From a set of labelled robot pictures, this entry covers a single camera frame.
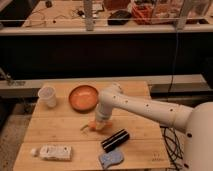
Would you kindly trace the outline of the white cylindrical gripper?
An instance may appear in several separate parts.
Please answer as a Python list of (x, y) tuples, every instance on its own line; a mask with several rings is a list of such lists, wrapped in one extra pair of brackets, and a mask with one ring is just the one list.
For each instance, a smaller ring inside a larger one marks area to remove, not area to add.
[(108, 121), (112, 115), (112, 108), (108, 106), (98, 105), (95, 109), (95, 130), (101, 131), (103, 128), (108, 128), (113, 125), (111, 121)]

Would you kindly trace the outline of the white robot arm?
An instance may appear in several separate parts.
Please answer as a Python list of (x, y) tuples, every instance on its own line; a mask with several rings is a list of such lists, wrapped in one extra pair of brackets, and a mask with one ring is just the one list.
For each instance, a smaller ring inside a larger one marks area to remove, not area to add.
[(213, 102), (185, 105), (127, 96), (118, 83), (99, 92), (96, 130), (102, 130), (114, 108), (170, 126), (185, 134), (183, 171), (213, 171)]

